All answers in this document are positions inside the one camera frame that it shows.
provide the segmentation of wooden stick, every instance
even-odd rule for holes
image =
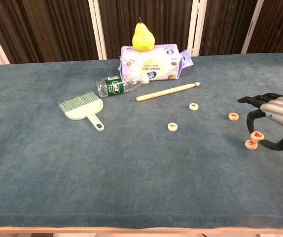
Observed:
[[[186,89],[189,89],[189,88],[192,88],[192,87],[195,87],[195,86],[199,86],[199,85],[200,85],[199,82],[181,85],[181,86],[177,86],[177,87],[170,88],[170,89],[167,89],[167,90],[161,90],[161,91],[154,92],[154,93],[151,93],[151,94],[138,96],[138,97],[136,97],[136,100],[138,102],[144,101],[144,100],[149,100],[149,99],[156,98],[156,97],[159,97],[159,96],[175,93],[175,92],[178,92],[178,91],[181,91],[181,90],[186,90]]]

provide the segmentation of wooden table edge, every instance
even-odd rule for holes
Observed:
[[[283,234],[277,228],[221,227],[214,229],[149,228],[127,229],[114,227],[0,227],[0,233],[114,233],[114,234]]]

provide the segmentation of hand brush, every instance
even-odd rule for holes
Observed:
[[[103,101],[94,92],[88,92],[67,100],[59,104],[59,107],[64,111],[67,118],[79,120],[87,117],[98,131],[104,130],[104,125],[95,115],[102,110]]]

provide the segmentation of tissue package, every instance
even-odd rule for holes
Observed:
[[[147,73],[149,80],[178,79],[184,61],[190,56],[186,51],[183,57],[176,44],[155,45],[152,50],[139,52],[132,46],[123,46],[119,71],[123,80],[141,78]]]

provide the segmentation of green bottle label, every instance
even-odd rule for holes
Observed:
[[[124,93],[123,81],[119,76],[106,78],[107,95],[117,95]]]

